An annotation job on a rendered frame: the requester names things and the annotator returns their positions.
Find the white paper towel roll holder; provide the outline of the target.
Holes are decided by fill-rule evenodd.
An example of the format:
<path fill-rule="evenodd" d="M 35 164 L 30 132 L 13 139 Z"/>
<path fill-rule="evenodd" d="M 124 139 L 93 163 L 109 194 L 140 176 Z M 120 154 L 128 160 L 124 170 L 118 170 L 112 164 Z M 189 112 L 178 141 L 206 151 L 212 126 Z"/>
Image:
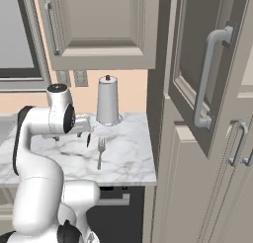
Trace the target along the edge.
<path fill-rule="evenodd" d="M 99 79 L 96 121 L 113 126 L 122 119 L 119 113 L 118 79 L 107 74 Z"/>

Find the metallic fork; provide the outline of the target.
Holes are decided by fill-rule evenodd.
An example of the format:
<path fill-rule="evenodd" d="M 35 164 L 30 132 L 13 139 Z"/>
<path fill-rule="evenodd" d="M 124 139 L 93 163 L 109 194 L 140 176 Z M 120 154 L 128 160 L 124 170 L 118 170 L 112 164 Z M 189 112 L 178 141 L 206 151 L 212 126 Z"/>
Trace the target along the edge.
<path fill-rule="evenodd" d="M 106 139 L 105 137 L 99 137 L 98 140 L 98 151 L 99 151 L 99 159 L 97 169 L 101 170 L 101 163 L 102 163 L 102 153 L 106 150 Z"/>

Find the beige tall cabinet door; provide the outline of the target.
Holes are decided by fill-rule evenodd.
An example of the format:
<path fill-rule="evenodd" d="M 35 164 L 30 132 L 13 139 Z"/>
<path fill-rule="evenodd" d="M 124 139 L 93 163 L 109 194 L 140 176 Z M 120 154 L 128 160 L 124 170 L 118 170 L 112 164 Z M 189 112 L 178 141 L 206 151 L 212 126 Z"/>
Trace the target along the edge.
<path fill-rule="evenodd" d="M 209 160 L 192 132 L 178 118 L 172 101 L 165 98 L 152 243 L 209 243 L 249 129 L 242 121 L 232 124 L 223 150 Z"/>
<path fill-rule="evenodd" d="M 213 225 L 209 243 L 253 243 L 253 159 L 245 166 L 253 149 L 253 134 L 250 134 L 241 159 L 231 172 L 224 199 Z"/>

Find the dark drawer front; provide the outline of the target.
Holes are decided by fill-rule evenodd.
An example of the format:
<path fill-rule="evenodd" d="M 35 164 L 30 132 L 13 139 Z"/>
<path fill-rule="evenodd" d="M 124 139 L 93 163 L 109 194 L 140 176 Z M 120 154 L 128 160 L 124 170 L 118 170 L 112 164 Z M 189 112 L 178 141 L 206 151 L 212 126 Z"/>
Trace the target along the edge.
<path fill-rule="evenodd" d="M 101 199 L 130 194 L 129 205 L 96 205 L 87 211 L 100 243 L 142 243 L 144 187 L 101 187 Z"/>

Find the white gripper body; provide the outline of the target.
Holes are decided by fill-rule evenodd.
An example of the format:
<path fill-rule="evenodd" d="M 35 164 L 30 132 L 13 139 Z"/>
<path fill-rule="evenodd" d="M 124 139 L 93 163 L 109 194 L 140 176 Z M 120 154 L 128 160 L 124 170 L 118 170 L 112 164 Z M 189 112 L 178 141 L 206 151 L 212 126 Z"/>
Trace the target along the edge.
<path fill-rule="evenodd" d="M 91 125 L 90 117 L 88 115 L 79 115 L 76 117 L 74 130 L 77 136 L 80 137 L 83 132 L 92 132 L 94 127 Z"/>

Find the grey framed window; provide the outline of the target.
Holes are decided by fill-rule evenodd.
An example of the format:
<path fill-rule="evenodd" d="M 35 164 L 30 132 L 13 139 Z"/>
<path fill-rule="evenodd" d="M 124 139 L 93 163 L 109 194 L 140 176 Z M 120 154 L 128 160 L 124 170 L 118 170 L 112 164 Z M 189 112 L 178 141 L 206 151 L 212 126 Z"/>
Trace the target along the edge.
<path fill-rule="evenodd" d="M 0 93 L 51 84 L 34 0 L 0 0 Z"/>

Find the beige wall cabinet door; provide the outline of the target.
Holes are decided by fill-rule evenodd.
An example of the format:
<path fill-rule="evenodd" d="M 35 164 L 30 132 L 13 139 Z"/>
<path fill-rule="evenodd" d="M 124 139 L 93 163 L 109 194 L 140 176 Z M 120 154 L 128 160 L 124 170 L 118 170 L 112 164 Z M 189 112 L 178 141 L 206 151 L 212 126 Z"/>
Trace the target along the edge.
<path fill-rule="evenodd" d="M 44 2 L 50 1 L 61 54 L 54 55 Z M 152 69 L 159 0 L 38 0 L 54 70 Z"/>

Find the grey wall outlet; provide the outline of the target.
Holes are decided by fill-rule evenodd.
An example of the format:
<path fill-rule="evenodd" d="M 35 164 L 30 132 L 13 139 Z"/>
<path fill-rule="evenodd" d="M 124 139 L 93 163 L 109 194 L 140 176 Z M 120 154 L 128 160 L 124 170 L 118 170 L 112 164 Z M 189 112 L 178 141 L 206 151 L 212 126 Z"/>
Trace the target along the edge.
<path fill-rule="evenodd" d="M 86 70 L 74 70 L 73 74 L 76 87 L 88 86 L 88 76 Z"/>
<path fill-rule="evenodd" d="M 56 70 L 55 73 L 56 73 L 56 79 L 58 83 L 65 84 L 67 87 L 71 86 L 68 70 Z"/>

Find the open beige cabinet door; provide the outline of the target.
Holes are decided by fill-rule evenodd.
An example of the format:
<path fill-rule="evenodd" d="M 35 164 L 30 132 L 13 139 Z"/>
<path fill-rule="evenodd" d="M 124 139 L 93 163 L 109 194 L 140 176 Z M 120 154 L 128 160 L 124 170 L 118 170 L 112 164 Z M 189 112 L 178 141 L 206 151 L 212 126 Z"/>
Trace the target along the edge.
<path fill-rule="evenodd" d="M 206 157 L 223 150 L 229 125 L 238 121 L 237 96 L 253 44 L 253 0 L 177 0 L 168 94 Z M 211 129 L 196 127 L 194 105 L 210 32 L 235 28 L 230 47 L 215 44 L 201 116 Z"/>

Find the beige base cabinet drawer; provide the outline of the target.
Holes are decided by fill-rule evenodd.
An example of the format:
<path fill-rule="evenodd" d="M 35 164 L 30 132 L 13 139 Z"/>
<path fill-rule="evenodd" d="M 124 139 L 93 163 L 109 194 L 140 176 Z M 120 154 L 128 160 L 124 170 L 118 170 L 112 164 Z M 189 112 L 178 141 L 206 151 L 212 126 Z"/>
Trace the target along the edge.
<path fill-rule="evenodd" d="M 13 231 L 13 205 L 17 189 L 0 187 L 0 235 Z"/>

